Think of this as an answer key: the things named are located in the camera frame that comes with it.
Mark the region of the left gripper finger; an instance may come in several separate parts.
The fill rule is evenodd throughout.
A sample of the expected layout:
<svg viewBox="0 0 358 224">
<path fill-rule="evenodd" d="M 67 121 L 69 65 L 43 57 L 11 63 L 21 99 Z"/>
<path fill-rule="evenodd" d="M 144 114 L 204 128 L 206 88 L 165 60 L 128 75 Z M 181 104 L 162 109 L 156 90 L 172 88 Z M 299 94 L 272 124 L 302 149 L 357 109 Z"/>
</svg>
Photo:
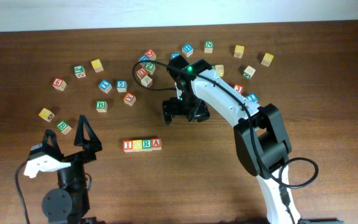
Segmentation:
<svg viewBox="0 0 358 224">
<path fill-rule="evenodd" d="M 99 152 L 103 150 L 101 141 L 83 114 L 80 115 L 78 120 L 74 146 L 82 147 L 85 152 Z"/>
<path fill-rule="evenodd" d="M 42 152 L 54 159 L 63 159 L 58 143 L 57 136 L 51 129 L 46 129 L 42 139 Z"/>
</svg>

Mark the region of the red I block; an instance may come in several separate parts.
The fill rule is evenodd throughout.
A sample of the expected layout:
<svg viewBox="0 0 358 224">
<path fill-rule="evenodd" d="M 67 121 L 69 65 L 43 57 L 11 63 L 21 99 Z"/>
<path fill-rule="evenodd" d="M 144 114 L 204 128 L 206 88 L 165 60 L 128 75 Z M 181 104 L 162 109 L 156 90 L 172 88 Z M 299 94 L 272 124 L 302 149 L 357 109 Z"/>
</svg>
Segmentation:
<svg viewBox="0 0 358 224">
<path fill-rule="evenodd" d="M 123 141 L 123 151 L 124 152 L 133 152 L 133 141 L 132 140 L 125 140 Z"/>
</svg>

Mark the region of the yellow C block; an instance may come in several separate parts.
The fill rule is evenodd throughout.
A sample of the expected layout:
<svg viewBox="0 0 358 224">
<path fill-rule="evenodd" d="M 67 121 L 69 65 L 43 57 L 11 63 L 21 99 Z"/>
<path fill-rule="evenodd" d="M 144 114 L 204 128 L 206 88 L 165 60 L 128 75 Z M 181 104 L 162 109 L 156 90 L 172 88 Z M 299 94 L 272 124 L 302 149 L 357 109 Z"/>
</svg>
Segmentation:
<svg viewBox="0 0 358 224">
<path fill-rule="evenodd" d="M 143 145 L 142 145 L 142 140 L 141 139 L 133 140 L 132 141 L 132 146 L 133 146 L 133 151 L 134 152 L 143 151 Z"/>
</svg>

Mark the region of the red A block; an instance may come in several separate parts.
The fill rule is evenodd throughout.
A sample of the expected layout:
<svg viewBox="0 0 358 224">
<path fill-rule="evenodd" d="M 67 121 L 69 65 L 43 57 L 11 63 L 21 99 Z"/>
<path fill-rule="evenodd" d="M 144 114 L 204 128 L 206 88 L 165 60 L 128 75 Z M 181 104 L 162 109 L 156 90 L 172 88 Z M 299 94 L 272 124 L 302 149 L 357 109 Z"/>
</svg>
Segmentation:
<svg viewBox="0 0 358 224">
<path fill-rule="evenodd" d="M 162 140 L 160 138 L 153 138 L 152 141 L 152 150 L 157 151 L 162 149 Z"/>
</svg>

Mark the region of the green R block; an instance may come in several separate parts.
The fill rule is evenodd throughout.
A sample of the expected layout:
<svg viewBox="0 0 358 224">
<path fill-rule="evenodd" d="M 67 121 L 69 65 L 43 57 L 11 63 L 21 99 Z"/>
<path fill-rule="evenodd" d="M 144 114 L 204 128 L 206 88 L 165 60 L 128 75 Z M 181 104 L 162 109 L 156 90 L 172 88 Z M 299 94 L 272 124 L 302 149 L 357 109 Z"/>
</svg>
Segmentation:
<svg viewBox="0 0 358 224">
<path fill-rule="evenodd" d="M 142 140 L 142 150 L 143 151 L 152 151 L 152 141 L 150 139 Z"/>
</svg>

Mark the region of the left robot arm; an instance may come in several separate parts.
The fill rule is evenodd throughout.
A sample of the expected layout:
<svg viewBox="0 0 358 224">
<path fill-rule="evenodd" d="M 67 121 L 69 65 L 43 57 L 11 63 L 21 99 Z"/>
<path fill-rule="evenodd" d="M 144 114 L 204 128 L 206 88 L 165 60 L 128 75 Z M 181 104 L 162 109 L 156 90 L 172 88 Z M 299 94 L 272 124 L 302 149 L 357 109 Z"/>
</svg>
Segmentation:
<svg viewBox="0 0 358 224">
<path fill-rule="evenodd" d="M 103 148 L 84 115 L 79 117 L 74 145 L 82 150 L 65 156 L 57 144 L 56 134 L 47 129 L 42 142 L 31 148 L 24 175 L 34 178 L 39 172 L 57 173 L 58 188 L 50 190 L 42 200 L 42 211 L 49 223 L 97 224 L 100 221 L 96 217 L 85 217 L 90 210 L 91 177 L 84 165 L 95 161 L 96 153 Z"/>
</svg>

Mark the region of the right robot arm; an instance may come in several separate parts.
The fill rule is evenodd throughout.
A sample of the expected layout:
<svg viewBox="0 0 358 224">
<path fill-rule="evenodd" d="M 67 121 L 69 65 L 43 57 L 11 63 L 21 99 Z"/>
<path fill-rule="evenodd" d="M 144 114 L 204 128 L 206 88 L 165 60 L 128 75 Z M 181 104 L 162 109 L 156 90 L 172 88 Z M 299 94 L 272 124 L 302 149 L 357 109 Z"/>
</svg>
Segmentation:
<svg viewBox="0 0 358 224">
<path fill-rule="evenodd" d="M 166 124 L 183 116 L 202 122 L 212 106 L 234 130 L 237 158 L 262 189 L 269 223 L 301 223 L 288 181 L 291 144 L 278 108 L 260 106 L 229 86 L 205 60 L 177 56 L 166 64 L 177 96 L 163 102 Z"/>
</svg>

